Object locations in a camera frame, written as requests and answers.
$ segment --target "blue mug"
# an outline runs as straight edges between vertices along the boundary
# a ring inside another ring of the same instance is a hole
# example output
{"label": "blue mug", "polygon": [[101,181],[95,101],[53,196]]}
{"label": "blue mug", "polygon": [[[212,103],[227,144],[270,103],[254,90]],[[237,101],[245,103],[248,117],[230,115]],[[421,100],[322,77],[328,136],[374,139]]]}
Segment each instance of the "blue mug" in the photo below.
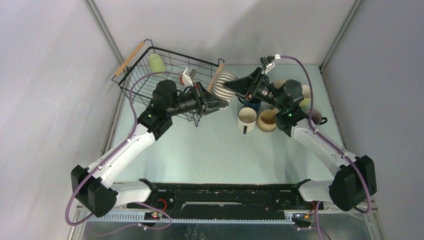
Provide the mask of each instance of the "blue mug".
{"label": "blue mug", "polygon": [[243,106],[245,108],[252,108],[253,110],[255,110],[256,112],[259,111],[259,107],[261,107],[261,100],[257,97],[254,97],[252,99],[250,99],[249,101],[247,100],[241,100],[240,98],[238,98],[238,101],[240,103],[243,104]]}

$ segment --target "white tabletop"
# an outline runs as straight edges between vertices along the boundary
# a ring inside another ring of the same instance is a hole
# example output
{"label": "white tabletop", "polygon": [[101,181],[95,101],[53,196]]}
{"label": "white tabletop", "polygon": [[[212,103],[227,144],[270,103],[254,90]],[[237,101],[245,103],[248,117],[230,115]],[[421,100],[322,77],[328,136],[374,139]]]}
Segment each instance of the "white tabletop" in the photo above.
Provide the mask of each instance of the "white tabletop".
{"label": "white tabletop", "polygon": [[[225,65],[224,71],[239,78],[249,75],[255,65]],[[312,81],[314,109],[328,118],[320,130],[336,143],[342,143],[325,86],[316,65],[307,65]],[[294,79],[308,84],[298,65],[277,65],[268,73],[270,82]],[[145,106],[134,103],[137,114]],[[151,182],[273,184],[298,183],[304,179],[330,180],[329,170],[307,148],[275,130],[264,133],[257,127],[246,135],[237,128],[237,113],[243,105],[234,98],[225,110],[201,118],[198,127],[179,117],[153,145],[140,153],[116,178],[132,182],[146,178]],[[269,107],[262,103],[262,110]],[[130,130],[133,115],[124,103],[114,144]]]}

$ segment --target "dish rack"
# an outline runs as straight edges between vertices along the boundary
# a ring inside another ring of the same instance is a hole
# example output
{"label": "dish rack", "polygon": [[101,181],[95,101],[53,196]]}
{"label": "dish rack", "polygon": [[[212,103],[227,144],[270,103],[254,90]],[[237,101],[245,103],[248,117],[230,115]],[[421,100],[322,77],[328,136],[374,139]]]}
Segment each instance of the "dish rack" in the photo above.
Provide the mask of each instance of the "dish rack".
{"label": "dish rack", "polygon": [[[149,44],[149,47],[145,52],[135,61],[131,67],[127,67],[129,62],[135,57],[135,55],[144,47],[145,44]],[[202,59],[198,59],[192,56],[184,55],[178,52],[166,50],[159,48],[153,45],[153,42],[150,39],[142,41],[135,50],[130,54],[126,61],[120,66],[120,68],[115,72],[115,76],[112,78],[112,81],[117,83],[120,89],[128,96],[131,86],[141,77],[146,74],[151,73],[149,67],[149,56],[151,54],[158,54],[165,64],[166,71],[173,73],[182,73],[188,67],[196,68],[196,74],[193,77],[193,82],[202,82],[202,85],[208,90],[211,91],[213,83],[216,79],[216,75],[224,67],[224,60],[219,58],[217,63],[212,63]],[[126,74],[120,81],[114,80],[115,77],[119,76],[123,70],[126,70]],[[180,83],[180,78],[178,75],[169,75],[162,74],[159,76],[152,75],[147,77],[145,80],[142,80],[137,84],[132,92],[133,103],[141,103],[145,106],[148,106],[152,100],[153,90],[156,89],[156,85],[163,80],[172,80],[175,82],[177,89],[183,90],[186,86]],[[183,118],[188,122],[194,122],[194,125],[197,127],[199,121],[202,118],[201,115],[197,114],[196,111],[182,113],[177,115],[177,117]]]}

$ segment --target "black mug handle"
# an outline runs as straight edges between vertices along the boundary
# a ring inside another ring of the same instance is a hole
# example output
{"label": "black mug handle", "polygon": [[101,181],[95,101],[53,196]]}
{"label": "black mug handle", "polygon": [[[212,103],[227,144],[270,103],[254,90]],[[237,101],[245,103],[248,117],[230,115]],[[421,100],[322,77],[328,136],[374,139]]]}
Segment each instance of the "black mug handle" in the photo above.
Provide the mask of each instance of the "black mug handle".
{"label": "black mug handle", "polygon": [[326,118],[325,116],[323,116],[323,117],[322,117],[322,119],[321,119],[321,123],[320,123],[319,125],[324,125],[324,124],[326,124],[328,121],[329,121],[329,119],[328,119],[328,118]]}

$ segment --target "wooden handle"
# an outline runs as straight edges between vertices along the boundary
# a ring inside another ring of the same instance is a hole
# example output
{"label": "wooden handle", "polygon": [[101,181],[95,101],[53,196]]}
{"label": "wooden handle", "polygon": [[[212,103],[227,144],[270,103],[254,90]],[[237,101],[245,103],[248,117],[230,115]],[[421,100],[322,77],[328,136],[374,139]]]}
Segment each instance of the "wooden handle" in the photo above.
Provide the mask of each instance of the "wooden handle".
{"label": "wooden handle", "polygon": [[145,45],[145,42],[142,41],[140,44],[134,49],[134,51],[129,55],[129,57],[122,63],[122,65],[118,68],[118,70],[115,72],[115,76],[118,76],[122,73],[122,71],[128,66],[128,64],[133,60],[134,56],[142,49],[142,47]]}
{"label": "wooden handle", "polygon": [[212,92],[212,88],[214,88],[215,81],[217,80],[217,76],[218,76],[218,74],[220,74],[220,72],[223,70],[223,67],[224,67],[224,63],[221,63],[221,64],[218,66],[218,69],[216,70],[215,75],[213,75],[213,78],[212,78],[212,80],[210,81],[209,86],[207,86],[207,90],[208,90],[210,93]]}

